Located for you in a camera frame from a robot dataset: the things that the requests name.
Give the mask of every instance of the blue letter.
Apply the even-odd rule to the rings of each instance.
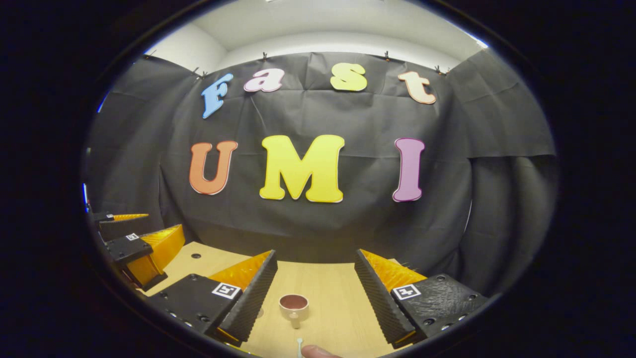
[[[230,81],[232,78],[234,78],[234,76],[232,76],[231,73],[228,73],[201,92],[201,96],[203,96],[205,101],[205,112],[203,112],[203,118],[210,117],[214,111],[218,110],[223,105],[223,100],[219,99],[219,97],[223,97],[226,93],[228,93],[228,85],[225,82]]]

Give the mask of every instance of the fingertip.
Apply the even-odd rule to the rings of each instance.
[[[310,351],[313,350],[315,347],[316,345],[306,345],[300,349],[300,352],[303,354],[303,357],[308,357],[310,354]]]

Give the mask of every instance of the orange letter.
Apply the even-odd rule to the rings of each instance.
[[[235,141],[222,141],[216,145],[219,151],[219,164],[214,180],[206,180],[204,177],[205,157],[207,152],[212,150],[210,143],[197,143],[192,146],[192,161],[190,162],[190,185],[195,192],[200,194],[214,195],[225,188],[228,182],[228,172],[230,171],[230,159],[232,152],[239,146]]]
[[[426,93],[424,85],[430,85],[428,79],[420,77],[417,72],[406,72],[397,76],[400,80],[406,82],[406,89],[408,94],[414,100],[419,103],[433,104],[435,103],[435,96]]]

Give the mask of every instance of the white ceiling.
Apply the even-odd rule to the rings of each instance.
[[[404,0],[236,0],[194,24],[227,51],[277,36],[319,31],[397,38],[460,61],[481,50],[459,28]]]

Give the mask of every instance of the cup handle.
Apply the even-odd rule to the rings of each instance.
[[[300,328],[300,320],[298,319],[298,314],[296,312],[292,312],[289,314],[289,320],[291,321],[291,326],[295,329]]]

